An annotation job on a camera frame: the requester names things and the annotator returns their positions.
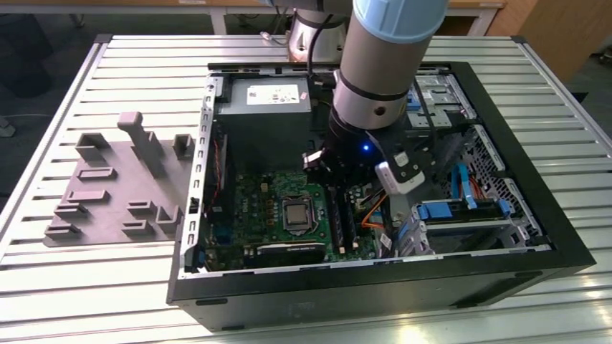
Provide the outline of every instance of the wooden cabinet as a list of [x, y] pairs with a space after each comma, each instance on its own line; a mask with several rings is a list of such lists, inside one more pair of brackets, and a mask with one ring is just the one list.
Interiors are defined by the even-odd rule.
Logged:
[[569, 81], [612, 34], [612, 1], [506, 1], [486, 35], [524, 36], [556, 76]]

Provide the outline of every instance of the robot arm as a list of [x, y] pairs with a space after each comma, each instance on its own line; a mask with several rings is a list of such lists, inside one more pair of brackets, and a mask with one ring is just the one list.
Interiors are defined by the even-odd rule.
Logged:
[[[329, 130], [321, 151], [304, 156], [305, 172], [328, 186], [372, 179], [389, 194], [424, 181], [426, 155], [405, 139], [406, 94], [448, 0], [353, 0], [352, 18], [336, 74]], [[349, 1], [268, 0], [345, 14]]]

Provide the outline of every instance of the blue drive bracket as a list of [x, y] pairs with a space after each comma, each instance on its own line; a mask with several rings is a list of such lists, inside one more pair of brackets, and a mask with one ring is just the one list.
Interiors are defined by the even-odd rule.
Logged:
[[508, 201], [505, 199], [497, 200], [498, 210], [504, 214], [504, 217], [508, 217], [512, 214], [512, 208], [509, 207]]
[[474, 197], [472, 195], [472, 188], [469, 187], [469, 175], [468, 166], [464, 163], [457, 163], [450, 172], [450, 194], [453, 199], [461, 198], [458, 192], [461, 187], [462, 198], [468, 202], [468, 209], [474, 209], [476, 205]]
[[418, 102], [418, 96], [414, 91], [408, 91], [408, 111], [418, 111], [421, 109], [421, 103]]
[[420, 220], [446, 219], [452, 217], [450, 207], [446, 202], [426, 203], [417, 206]]

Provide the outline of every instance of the workbench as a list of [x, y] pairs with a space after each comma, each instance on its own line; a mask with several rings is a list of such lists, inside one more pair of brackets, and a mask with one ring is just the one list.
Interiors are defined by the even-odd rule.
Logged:
[[[446, 16], [473, 17], [468, 35], [484, 36], [504, 6], [505, 0], [450, 0]], [[70, 14], [77, 26], [77, 14], [209, 14], [214, 34], [228, 34], [226, 14], [276, 14], [276, 9], [257, 0], [0, 0], [0, 13]]]
[[48, 248], [42, 232], [80, 158], [81, 133], [128, 140], [117, 113], [136, 110], [160, 140], [194, 136], [208, 63], [282, 62], [286, 50], [258, 36], [114, 36], [86, 55], [0, 216], [0, 340], [608, 343], [610, 140], [526, 44], [436, 37], [425, 57], [433, 60], [472, 63], [597, 265], [489, 307], [210, 335], [165, 304], [173, 242]]

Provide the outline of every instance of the floor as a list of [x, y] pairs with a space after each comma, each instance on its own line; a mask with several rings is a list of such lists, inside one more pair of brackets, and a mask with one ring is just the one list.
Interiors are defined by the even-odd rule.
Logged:
[[[10, 123], [17, 130], [12, 138], [0, 138], [0, 210], [96, 35], [212, 34], [210, 19], [204, 15], [88, 15], [81, 29], [74, 29], [66, 15], [41, 15], [37, 18], [56, 51], [44, 61], [52, 74], [53, 86], [44, 95], [30, 99], [13, 97], [0, 86], [0, 115], [10, 116]], [[228, 33], [254, 34], [261, 30], [270, 31], [273, 20], [274, 16], [270, 15], [253, 19], [226, 16]], [[598, 65], [594, 59], [589, 60], [566, 86], [572, 92], [589, 93], [582, 105], [608, 135], [612, 135], [612, 67]]]

